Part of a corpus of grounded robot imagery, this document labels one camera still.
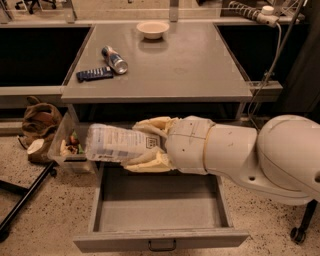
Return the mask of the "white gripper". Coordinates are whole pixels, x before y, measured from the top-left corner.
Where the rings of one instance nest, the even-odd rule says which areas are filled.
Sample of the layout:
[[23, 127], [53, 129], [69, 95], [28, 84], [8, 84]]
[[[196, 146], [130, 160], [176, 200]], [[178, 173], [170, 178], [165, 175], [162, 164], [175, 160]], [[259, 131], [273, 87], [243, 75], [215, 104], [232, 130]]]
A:
[[168, 137], [167, 153], [155, 147], [137, 158], [122, 161], [121, 166], [136, 173], [161, 173], [175, 168], [182, 173], [207, 175], [204, 148], [214, 125], [210, 119], [196, 116], [184, 119], [161, 116], [136, 122], [132, 127], [135, 131]]

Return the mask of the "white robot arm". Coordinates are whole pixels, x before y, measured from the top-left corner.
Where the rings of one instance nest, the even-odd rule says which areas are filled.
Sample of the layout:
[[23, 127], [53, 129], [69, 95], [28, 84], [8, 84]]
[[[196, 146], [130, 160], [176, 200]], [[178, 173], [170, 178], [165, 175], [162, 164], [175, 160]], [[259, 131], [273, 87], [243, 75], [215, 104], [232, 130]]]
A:
[[320, 125], [305, 117], [277, 116], [261, 129], [157, 117], [133, 129], [161, 136], [164, 147], [123, 162], [127, 170], [212, 174], [279, 203], [320, 201]]

